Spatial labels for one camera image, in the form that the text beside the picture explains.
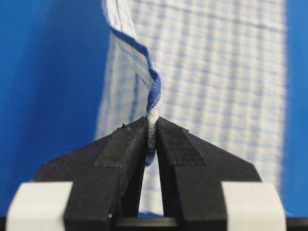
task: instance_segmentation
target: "checkered cloth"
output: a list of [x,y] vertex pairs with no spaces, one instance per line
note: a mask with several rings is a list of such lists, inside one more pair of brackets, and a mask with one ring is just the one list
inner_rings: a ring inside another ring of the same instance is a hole
[[[159,107],[160,116],[253,163],[263,181],[279,188],[284,4],[103,1],[112,33],[96,138]],[[156,159],[145,171],[140,211],[162,214]]]

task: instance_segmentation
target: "white tape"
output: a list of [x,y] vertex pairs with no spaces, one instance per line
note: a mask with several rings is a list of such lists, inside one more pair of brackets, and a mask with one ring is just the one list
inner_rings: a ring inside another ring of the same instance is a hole
[[63,214],[72,182],[20,185],[8,211],[6,231],[65,231]]
[[283,206],[274,185],[223,182],[228,231],[285,231]]

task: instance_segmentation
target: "fabric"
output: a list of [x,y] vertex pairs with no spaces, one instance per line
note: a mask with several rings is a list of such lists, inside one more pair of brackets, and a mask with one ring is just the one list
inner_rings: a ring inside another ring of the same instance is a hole
[[[177,123],[253,163],[279,189],[284,1],[106,0],[103,10],[112,34],[96,138],[154,108],[150,126],[158,115]],[[162,213],[158,201],[148,203],[159,194],[154,160],[140,210]]]

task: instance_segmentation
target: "plaid fabric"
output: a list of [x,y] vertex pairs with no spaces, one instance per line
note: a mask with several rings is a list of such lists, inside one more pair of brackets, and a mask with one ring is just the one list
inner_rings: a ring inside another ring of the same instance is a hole
[[[253,163],[265,182],[279,188],[286,104],[284,0],[112,2],[114,9],[129,12],[122,21],[133,31],[116,29],[144,44],[152,60],[137,51],[147,64],[141,71],[139,60],[127,54],[129,41],[113,31],[96,138],[146,115],[155,82],[152,68],[162,79],[160,116]],[[109,8],[108,13],[119,14]],[[162,213],[159,197],[155,160],[145,171],[140,210]]]

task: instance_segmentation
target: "grid pattern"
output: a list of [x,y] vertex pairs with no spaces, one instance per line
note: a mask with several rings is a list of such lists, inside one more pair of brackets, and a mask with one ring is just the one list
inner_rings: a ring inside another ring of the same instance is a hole
[[[265,182],[279,187],[286,99],[284,0],[129,0],[128,6],[135,36],[150,50],[162,79],[160,116],[250,161]],[[123,100],[117,91],[134,92],[136,74],[129,65],[122,67],[127,60],[115,51],[117,56],[108,59],[109,79],[127,78],[131,87],[107,84],[104,92],[114,89],[113,104]],[[107,113],[107,101],[104,96],[103,123],[119,113],[116,106]],[[122,117],[113,118],[97,138],[127,121],[121,119],[129,113],[122,110]],[[162,213],[156,163],[145,172],[142,212]]]

